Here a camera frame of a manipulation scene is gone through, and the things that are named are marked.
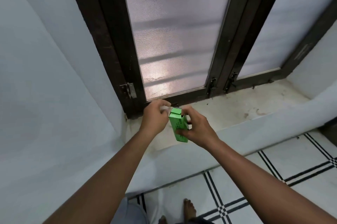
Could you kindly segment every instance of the bare foot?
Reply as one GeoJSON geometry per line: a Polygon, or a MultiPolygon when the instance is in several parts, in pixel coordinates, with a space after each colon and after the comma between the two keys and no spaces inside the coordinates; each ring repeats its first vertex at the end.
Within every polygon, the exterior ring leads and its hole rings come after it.
{"type": "Polygon", "coordinates": [[[167,224],[167,220],[166,220],[166,217],[164,215],[159,219],[158,224],[167,224]]]}
{"type": "Polygon", "coordinates": [[[196,217],[196,209],[194,208],[191,200],[184,199],[184,219],[187,223],[191,218],[196,217]]]}

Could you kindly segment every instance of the hand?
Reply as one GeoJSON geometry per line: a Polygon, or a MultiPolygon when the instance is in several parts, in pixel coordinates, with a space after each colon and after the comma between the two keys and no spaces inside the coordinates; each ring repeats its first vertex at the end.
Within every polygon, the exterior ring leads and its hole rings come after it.
{"type": "Polygon", "coordinates": [[[166,100],[154,100],[145,109],[143,119],[141,121],[140,132],[152,137],[152,139],[164,130],[168,122],[168,113],[166,111],[160,111],[161,106],[171,106],[166,100]]]}
{"type": "Polygon", "coordinates": [[[187,114],[190,116],[191,121],[188,124],[192,125],[192,129],[183,130],[177,129],[176,133],[185,136],[196,145],[207,149],[212,143],[220,140],[213,128],[207,121],[207,118],[201,115],[191,106],[186,106],[182,109],[182,115],[187,114]]]}

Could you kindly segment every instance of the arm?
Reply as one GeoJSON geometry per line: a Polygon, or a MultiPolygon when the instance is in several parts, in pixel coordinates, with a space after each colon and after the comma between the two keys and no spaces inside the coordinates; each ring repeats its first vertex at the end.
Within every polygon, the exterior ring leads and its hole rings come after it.
{"type": "Polygon", "coordinates": [[[163,105],[171,104],[151,102],[144,109],[139,131],[44,224],[110,223],[146,148],[168,122],[167,112],[159,109],[163,105]]]}
{"type": "Polygon", "coordinates": [[[188,106],[191,130],[177,133],[206,149],[225,169],[263,223],[337,223],[330,214],[221,141],[207,119],[188,106]]]}

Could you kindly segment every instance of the green box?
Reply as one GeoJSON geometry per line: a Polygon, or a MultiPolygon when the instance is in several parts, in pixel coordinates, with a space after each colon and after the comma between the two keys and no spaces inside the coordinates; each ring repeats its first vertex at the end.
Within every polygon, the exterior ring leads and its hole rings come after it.
{"type": "Polygon", "coordinates": [[[181,142],[188,142],[188,139],[186,137],[175,133],[175,130],[177,129],[188,130],[186,115],[181,116],[181,109],[173,108],[168,118],[171,122],[176,140],[181,142]]]}

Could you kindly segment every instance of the textured glass pane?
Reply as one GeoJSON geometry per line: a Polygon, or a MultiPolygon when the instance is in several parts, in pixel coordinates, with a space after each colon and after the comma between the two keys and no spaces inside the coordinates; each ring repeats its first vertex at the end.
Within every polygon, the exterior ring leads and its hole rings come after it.
{"type": "Polygon", "coordinates": [[[331,0],[276,0],[238,77],[279,68],[331,0]]]}
{"type": "Polygon", "coordinates": [[[126,0],[147,99],[205,84],[228,0],[126,0]]]}

